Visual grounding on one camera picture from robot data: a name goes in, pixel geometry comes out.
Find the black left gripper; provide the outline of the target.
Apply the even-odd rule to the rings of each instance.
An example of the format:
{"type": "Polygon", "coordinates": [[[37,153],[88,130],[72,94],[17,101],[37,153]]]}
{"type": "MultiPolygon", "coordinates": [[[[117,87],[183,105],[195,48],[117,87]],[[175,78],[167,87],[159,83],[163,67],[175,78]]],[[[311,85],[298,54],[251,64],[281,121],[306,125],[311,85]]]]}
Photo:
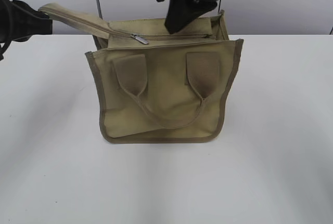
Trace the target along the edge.
{"type": "Polygon", "coordinates": [[[52,35],[50,17],[19,0],[1,0],[1,43],[25,42],[32,35],[52,35]]]}

